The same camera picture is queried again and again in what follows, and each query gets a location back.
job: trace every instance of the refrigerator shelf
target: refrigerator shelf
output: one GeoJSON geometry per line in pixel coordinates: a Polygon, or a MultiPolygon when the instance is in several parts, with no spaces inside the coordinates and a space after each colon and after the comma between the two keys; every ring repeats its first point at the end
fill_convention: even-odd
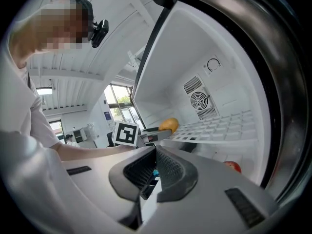
{"type": "Polygon", "coordinates": [[[179,126],[169,140],[218,144],[257,141],[251,110],[226,117],[214,117],[201,122],[179,126]]]}

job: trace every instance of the black rubber pad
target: black rubber pad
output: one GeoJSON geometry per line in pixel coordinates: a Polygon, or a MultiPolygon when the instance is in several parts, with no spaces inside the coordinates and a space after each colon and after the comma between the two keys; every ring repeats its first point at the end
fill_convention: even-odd
{"type": "Polygon", "coordinates": [[[238,188],[231,188],[225,191],[230,201],[234,204],[239,214],[249,228],[261,223],[264,216],[256,207],[242,194],[238,188]]]}
{"type": "Polygon", "coordinates": [[[68,169],[67,173],[69,176],[71,176],[71,175],[75,175],[75,174],[81,174],[81,173],[84,173],[84,172],[89,171],[89,170],[92,170],[92,169],[88,166],[80,166],[77,168],[68,169]]]}

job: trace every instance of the white shirt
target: white shirt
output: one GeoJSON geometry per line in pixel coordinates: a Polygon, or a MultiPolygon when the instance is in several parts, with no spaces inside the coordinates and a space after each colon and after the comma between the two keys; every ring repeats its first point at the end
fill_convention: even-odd
{"type": "Polygon", "coordinates": [[[19,69],[10,54],[8,37],[0,48],[0,130],[30,135],[51,147],[59,142],[41,109],[41,97],[31,81],[27,86],[27,69],[19,69]]]}
{"type": "Polygon", "coordinates": [[[80,146],[78,145],[78,143],[77,143],[77,142],[74,142],[74,141],[73,141],[73,142],[68,141],[68,142],[67,142],[67,145],[80,147],[80,146]]]}

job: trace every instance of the window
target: window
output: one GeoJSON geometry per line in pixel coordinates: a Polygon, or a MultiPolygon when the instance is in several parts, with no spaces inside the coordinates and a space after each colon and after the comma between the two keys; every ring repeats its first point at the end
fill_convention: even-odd
{"type": "Polygon", "coordinates": [[[62,128],[62,122],[60,120],[57,120],[57,121],[52,121],[52,122],[49,122],[53,132],[55,133],[55,135],[58,137],[58,139],[64,143],[65,143],[65,140],[64,140],[64,132],[63,132],[63,128],[62,128]]]}
{"type": "Polygon", "coordinates": [[[104,93],[114,120],[136,123],[140,129],[144,129],[142,121],[130,101],[130,91],[129,87],[109,85],[104,93]]]}

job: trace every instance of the black headset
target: black headset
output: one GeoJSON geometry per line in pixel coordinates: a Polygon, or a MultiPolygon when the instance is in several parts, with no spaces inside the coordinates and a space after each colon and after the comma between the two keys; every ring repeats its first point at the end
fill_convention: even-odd
{"type": "Polygon", "coordinates": [[[108,33],[109,25],[108,25],[108,20],[102,20],[99,22],[99,24],[94,22],[93,24],[95,28],[91,36],[91,45],[92,47],[97,48],[99,47],[104,37],[108,33]]]}

